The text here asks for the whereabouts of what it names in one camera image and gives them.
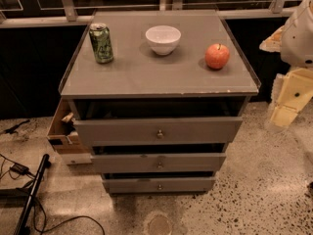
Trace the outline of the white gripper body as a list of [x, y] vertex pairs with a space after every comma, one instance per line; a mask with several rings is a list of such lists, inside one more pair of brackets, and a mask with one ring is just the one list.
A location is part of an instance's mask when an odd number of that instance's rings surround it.
[[295, 69], [284, 76], [277, 105], [299, 113], [312, 97], [313, 71]]

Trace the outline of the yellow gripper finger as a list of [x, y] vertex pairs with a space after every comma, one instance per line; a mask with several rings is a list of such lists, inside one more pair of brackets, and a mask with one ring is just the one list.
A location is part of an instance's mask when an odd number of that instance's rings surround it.
[[288, 127], [296, 117], [297, 111], [295, 109], [285, 106], [276, 106], [270, 117], [270, 121], [276, 126]]

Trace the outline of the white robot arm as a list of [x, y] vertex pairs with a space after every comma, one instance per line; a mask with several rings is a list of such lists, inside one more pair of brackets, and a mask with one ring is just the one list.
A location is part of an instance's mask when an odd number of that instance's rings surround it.
[[313, 98], [313, 0], [303, 0], [259, 49], [291, 66], [274, 79], [269, 116], [272, 126], [287, 128]]

